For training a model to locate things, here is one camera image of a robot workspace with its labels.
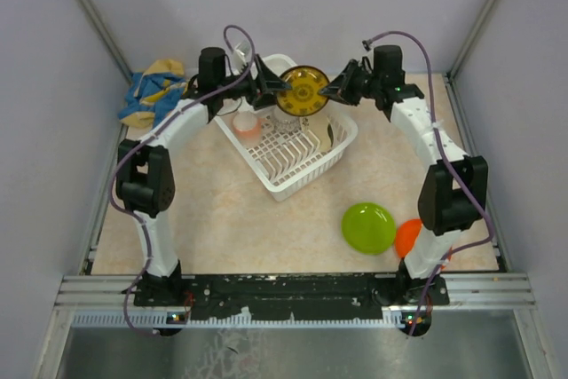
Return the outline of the white patterned small bowl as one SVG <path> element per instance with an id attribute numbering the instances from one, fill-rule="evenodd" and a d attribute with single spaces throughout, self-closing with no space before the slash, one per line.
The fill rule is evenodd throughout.
<path id="1" fill-rule="evenodd" d="M 273 130 L 283 134 L 291 134 L 301 129 L 300 120 L 293 115 L 284 115 L 282 117 L 271 114 L 269 122 Z"/>

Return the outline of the pink ceramic mug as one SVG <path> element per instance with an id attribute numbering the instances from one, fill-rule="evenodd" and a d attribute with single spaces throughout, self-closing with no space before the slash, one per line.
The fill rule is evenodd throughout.
<path id="1" fill-rule="evenodd" d="M 261 120 L 252 112 L 236 114 L 232 126 L 233 132 L 238 138 L 257 138 L 262 133 Z"/>

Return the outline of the black and yellow plate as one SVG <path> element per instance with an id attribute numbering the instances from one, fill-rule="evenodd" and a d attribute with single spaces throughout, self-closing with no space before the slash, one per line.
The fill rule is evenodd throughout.
<path id="1" fill-rule="evenodd" d="M 312 66 L 291 67 L 280 75 L 280 79 L 290 85 L 290 89 L 276 96 L 276 107 L 295 117 L 317 114 L 328 103 L 328 98 L 320 94 L 330 81 L 325 73 Z"/>

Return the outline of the cream plate with black marks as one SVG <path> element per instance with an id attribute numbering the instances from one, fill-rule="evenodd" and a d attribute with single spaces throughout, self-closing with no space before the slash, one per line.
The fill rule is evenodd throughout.
<path id="1" fill-rule="evenodd" d="M 325 153 L 334 144 L 334 133 L 331 122 L 325 113 L 305 116 L 300 120 L 303 134 L 316 146 L 317 151 Z"/>

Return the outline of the white plastic dish rack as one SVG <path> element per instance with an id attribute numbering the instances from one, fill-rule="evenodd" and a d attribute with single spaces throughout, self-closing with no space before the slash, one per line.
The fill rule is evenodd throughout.
<path id="1" fill-rule="evenodd" d="M 273 107 L 267 107 L 256 112 L 262 133 L 255 146 L 243 145 L 234 134 L 235 111 L 217 117 L 215 122 L 275 201 L 284 201 L 341 160 L 359 129 L 340 107 L 325 106 L 322 113 L 331 122 L 334 144 L 329 151 L 320 153 L 302 129 L 291 134 L 274 131 L 269 122 L 273 111 Z"/>

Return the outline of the blue and yellow cloth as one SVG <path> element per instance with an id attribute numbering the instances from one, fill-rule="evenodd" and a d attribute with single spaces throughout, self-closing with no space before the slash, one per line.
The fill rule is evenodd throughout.
<path id="1" fill-rule="evenodd" d="M 119 121 L 136 129 L 154 128 L 177 106 L 189 79 L 184 64 L 174 59 L 158 59 L 143 72 L 132 75 L 124 96 Z"/>

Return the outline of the green plate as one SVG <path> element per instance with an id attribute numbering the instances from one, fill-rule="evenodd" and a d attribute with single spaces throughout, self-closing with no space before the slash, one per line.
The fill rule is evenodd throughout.
<path id="1" fill-rule="evenodd" d="M 350 206 L 343 214 L 341 232 L 352 248 L 365 255 L 380 255 L 395 241 L 396 223 L 384 207 L 361 202 Z"/>

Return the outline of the orange plate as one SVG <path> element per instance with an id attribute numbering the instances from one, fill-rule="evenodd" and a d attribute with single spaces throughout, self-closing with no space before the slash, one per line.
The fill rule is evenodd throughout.
<path id="1" fill-rule="evenodd" d="M 436 235 L 420 219 L 406 221 L 396 231 L 395 251 L 400 259 L 405 260 L 408 271 L 413 277 L 424 277 L 432 272 L 434 262 L 444 268 L 452 252 L 451 245 L 457 232 Z"/>

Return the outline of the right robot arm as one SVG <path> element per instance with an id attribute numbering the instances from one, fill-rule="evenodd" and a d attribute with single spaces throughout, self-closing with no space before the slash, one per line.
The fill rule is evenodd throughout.
<path id="1" fill-rule="evenodd" d="M 417 85 L 406 82 L 402 59 L 397 45 L 377 46 L 371 59 L 350 60 L 319 94 L 348 106 L 372 99 L 407 138 L 425 168 L 417 202 L 421 230 L 396 273 L 398 297 L 417 304 L 427 295 L 452 246 L 482 217 L 488 165 L 482 156 L 459 148 L 432 118 L 433 102 Z"/>

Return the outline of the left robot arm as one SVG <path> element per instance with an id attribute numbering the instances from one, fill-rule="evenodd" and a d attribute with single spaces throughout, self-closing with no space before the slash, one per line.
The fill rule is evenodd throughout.
<path id="1" fill-rule="evenodd" d="M 202 49 L 198 74 L 173 111 L 142 139 L 125 139 L 118 147 L 113 205 L 135 223 L 145 261 L 134 287 L 152 303 L 173 305 L 185 293 L 168 220 L 176 193 L 172 155 L 218 115 L 225 100 L 268 107 L 291 87 L 257 54 L 237 75 L 227 73 L 225 60 L 222 48 Z"/>

